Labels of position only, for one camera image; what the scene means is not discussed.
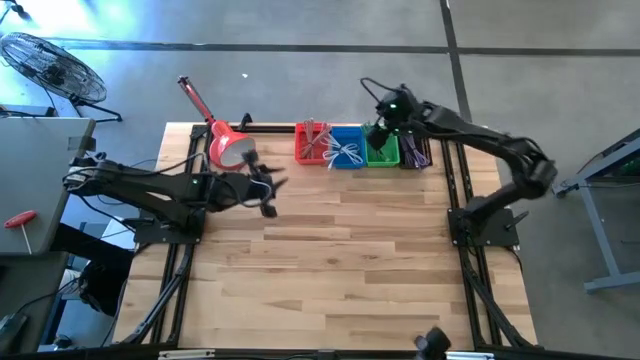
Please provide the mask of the red plastic basket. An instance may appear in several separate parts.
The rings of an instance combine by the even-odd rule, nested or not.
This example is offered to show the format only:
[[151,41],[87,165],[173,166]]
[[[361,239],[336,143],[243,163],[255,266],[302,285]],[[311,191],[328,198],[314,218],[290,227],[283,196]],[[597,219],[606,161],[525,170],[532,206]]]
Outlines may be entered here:
[[328,149],[326,138],[331,125],[308,119],[295,125],[294,158],[301,165],[324,165],[324,152]]

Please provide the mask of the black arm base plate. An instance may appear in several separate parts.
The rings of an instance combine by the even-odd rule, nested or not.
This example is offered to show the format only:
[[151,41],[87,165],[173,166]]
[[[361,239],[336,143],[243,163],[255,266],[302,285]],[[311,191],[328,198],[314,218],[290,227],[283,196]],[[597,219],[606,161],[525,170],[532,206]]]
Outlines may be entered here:
[[134,241],[151,244],[190,245],[198,243],[204,232],[206,211],[193,210],[183,225],[160,220],[156,215],[141,210],[140,217],[133,220]]
[[519,244],[517,221],[511,209],[504,208],[487,220],[475,221],[466,217],[462,208],[453,208],[448,210],[447,220],[454,246],[511,247]]

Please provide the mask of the blue plastic basket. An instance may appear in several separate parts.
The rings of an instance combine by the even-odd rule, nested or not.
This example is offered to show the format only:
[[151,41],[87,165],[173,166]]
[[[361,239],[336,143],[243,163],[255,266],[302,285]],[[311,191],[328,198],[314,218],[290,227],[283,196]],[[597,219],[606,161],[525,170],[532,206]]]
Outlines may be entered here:
[[332,129],[329,164],[336,169],[360,169],[365,166],[365,145],[360,127]]

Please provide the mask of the black rounded bag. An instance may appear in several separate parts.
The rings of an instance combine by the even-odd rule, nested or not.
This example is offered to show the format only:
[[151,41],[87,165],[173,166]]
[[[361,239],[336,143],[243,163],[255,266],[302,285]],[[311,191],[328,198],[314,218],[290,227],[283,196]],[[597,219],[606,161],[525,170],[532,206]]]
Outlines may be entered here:
[[130,260],[107,264],[90,260],[78,280],[80,299],[92,309],[113,317],[130,267]]

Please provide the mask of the black aluminium rail frame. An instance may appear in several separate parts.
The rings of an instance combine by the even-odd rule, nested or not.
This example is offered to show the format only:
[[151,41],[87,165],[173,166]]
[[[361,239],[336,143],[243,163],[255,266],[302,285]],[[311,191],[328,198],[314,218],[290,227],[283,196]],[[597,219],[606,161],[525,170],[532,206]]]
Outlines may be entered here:
[[440,327],[456,350],[534,342],[517,261],[500,248],[467,250],[447,214],[472,186],[498,185],[492,159],[431,142],[433,165],[329,170],[294,158],[290,124],[249,123],[261,158],[288,179],[278,215],[239,207],[207,218],[184,257],[155,244],[137,257],[115,336],[144,318],[172,273],[187,275],[148,343],[224,358],[410,358]]

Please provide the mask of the red-handled hex key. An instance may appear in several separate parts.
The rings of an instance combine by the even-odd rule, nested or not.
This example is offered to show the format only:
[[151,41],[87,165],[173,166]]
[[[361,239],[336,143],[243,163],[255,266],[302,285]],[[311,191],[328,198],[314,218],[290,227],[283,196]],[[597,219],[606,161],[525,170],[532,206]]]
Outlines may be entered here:
[[26,231],[26,225],[32,221],[33,219],[35,219],[37,217],[37,212],[34,210],[28,210],[25,212],[22,212],[20,214],[17,214],[13,217],[11,217],[10,219],[6,220],[4,222],[4,228],[5,229],[13,229],[13,228],[20,228],[24,237],[24,242],[26,244],[27,247],[27,251],[29,255],[33,254],[33,250],[29,241],[29,237]]

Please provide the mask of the green plastic basket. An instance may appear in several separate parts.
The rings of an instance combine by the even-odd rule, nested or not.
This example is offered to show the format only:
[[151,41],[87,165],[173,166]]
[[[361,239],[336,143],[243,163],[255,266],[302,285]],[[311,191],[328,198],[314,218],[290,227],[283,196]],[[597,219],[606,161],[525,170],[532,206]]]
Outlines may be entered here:
[[365,156],[368,167],[394,167],[400,162],[398,139],[391,134],[386,144],[379,151],[374,151],[367,142],[367,131],[371,123],[361,126],[365,139]]

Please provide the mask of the black floor fan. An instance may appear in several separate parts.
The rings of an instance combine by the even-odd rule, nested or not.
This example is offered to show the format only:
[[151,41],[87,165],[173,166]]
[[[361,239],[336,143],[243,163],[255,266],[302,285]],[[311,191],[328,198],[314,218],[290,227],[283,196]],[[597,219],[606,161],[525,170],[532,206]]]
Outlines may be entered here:
[[48,94],[68,100],[78,115],[79,107],[89,107],[110,114],[98,123],[123,121],[120,113],[99,106],[107,97],[103,79],[62,47],[28,33],[10,32],[0,38],[0,56]]

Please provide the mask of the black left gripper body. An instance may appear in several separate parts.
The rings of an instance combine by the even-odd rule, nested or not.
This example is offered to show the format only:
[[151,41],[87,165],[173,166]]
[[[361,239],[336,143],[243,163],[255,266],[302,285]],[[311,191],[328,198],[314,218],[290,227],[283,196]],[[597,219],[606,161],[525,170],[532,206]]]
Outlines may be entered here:
[[259,155],[256,150],[242,154],[248,168],[247,173],[231,173],[229,182],[234,191],[236,202],[246,208],[259,208],[265,218],[276,218],[277,210],[271,201],[276,197],[272,194],[273,178],[271,174],[259,170]]

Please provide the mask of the dark grey desk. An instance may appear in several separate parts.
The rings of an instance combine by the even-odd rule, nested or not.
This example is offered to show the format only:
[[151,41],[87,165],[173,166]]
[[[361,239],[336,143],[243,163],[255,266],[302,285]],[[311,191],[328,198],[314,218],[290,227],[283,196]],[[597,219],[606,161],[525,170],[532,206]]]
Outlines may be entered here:
[[0,320],[18,312],[27,316],[15,353],[38,349],[67,260],[64,252],[0,257]]

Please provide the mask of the black rounded object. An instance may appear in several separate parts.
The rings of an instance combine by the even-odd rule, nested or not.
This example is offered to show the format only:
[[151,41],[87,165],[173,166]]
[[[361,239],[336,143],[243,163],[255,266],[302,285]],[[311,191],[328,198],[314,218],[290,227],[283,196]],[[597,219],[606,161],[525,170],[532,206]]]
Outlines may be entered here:
[[414,360],[446,360],[451,341],[440,327],[434,326],[425,335],[417,336],[414,345]]

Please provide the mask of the red desk lamp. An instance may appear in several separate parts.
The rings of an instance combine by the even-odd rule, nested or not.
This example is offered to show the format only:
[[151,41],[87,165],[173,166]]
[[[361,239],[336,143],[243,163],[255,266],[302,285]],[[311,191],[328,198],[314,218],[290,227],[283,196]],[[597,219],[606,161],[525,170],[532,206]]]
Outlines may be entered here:
[[209,125],[213,135],[209,146],[211,162],[223,170],[241,169],[246,163],[244,155],[256,148],[254,139],[236,132],[228,122],[216,119],[187,76],[179,76],[177,83]]

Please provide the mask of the black plastic basket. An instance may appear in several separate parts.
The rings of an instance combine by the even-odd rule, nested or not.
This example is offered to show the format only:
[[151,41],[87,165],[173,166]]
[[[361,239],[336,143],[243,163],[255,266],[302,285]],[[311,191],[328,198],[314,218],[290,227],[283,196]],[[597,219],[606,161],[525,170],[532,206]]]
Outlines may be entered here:
[[422,170],[433,164],[428,141],[416,135],[399,137],[400,164],[403,169]]

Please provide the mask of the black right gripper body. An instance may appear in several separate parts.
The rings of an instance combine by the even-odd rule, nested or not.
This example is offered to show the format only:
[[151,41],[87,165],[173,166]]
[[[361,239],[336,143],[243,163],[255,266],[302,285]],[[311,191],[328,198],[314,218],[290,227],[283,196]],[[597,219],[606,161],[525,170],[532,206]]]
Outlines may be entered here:
[[379,124],[373,124],[367,131],[367,142],[374,151],[379,151],[386,144],[391,131],[381,127]]

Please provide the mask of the grey metal table frame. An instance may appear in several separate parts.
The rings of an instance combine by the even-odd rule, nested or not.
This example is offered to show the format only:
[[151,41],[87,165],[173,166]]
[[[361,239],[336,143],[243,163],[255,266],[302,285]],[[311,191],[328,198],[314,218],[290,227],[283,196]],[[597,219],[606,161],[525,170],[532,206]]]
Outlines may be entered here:
[[552,193],[564,198],[577,191],[583,200],[608,275],[584,283],[587,293],[640,284],[640,271],[620,270],[600,216],[593,190],[640,187],[640,128],[616,141],[588,160],[572,177],[554,185]]

